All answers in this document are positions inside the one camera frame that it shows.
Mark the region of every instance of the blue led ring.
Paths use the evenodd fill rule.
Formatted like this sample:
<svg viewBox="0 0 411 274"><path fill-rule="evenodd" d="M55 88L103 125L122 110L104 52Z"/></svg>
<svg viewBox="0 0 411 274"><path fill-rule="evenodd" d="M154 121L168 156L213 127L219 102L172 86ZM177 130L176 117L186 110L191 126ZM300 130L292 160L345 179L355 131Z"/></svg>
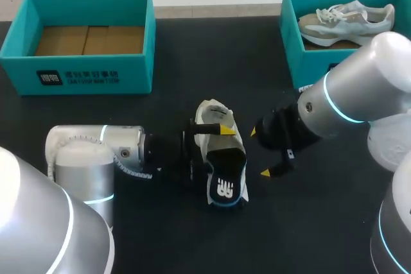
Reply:
<svg viewBox="0 0 411 274"><path fill-rule="evenodd" d="M350 117L347 117L346 115L344 115L341 110L338 109L337 106L335 106L334 102L331 100L331 98L329 97L328 94L328 90L327 90L327 75L328 73L324 76L324 93L326 95L326 98L328 100L328 103L331 105L331 107L333 108L333 110L335 110L335 112L340 115L342 118L344 118L345 120L349 121L349 122L353 122L353 123L363 123L364 121L357 121L354 119L351 119Z"/></svg>

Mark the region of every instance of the shoe insole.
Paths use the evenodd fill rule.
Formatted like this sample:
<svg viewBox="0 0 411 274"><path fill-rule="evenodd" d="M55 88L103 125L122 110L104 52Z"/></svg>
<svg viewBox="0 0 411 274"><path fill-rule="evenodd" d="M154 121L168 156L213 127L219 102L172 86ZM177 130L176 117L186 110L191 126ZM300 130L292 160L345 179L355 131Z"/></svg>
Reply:
<svg viewBox="0 0 411 274"><path fill-rule="evenodd" d="M241 175L246 156L239 148L214 150L207 153L212 166L209 195L217 205L235 205L241 197Z"/></svg>

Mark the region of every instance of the black logo on box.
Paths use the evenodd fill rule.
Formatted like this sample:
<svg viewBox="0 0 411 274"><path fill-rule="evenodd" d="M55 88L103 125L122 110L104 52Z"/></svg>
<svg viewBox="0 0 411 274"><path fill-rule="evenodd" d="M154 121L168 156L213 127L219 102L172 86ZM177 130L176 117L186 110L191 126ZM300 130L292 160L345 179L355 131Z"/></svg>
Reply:
<svg viewBox="0 0 411 274"><path fill-rule="evenodd" d="M63 85L63 81L56 70L37 71L37 76L43 86Z"/></svg>

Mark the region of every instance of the shoelace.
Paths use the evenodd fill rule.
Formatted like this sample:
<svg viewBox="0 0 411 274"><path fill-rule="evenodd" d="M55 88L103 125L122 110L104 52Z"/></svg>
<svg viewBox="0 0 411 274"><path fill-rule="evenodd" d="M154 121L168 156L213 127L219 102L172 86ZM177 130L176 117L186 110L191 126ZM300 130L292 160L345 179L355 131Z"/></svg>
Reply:
<svg viewBox="0 0 411 274"><path fill-rule="evenodd" d="M342 4L336 4L335 6L330 6L329 9L317 9L315 12L317 13L317 17L322 24L325 24L324 21L346 21L347 19L344 17L344 14L338 11L336 8L342 6Z"/></svg>

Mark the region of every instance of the screw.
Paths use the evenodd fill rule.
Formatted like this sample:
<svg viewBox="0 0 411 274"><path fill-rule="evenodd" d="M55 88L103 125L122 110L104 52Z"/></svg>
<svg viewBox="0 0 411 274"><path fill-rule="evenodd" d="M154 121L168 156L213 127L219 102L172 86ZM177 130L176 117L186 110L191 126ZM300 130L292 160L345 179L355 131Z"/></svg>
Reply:
<svg viewBox="0 0 411 274"><path fill-rule="evenodd" d="M122 157L128 157L129 155L130 155L130 152L127 149L121 150Z"/></svg>
<svg viewBox="0 0 411 274"><path fill-rule="evenodd" d="M307 112L312 112L313 111L313 105L311 104L311 102L308 102L306 104L306 111Z"/></svg>

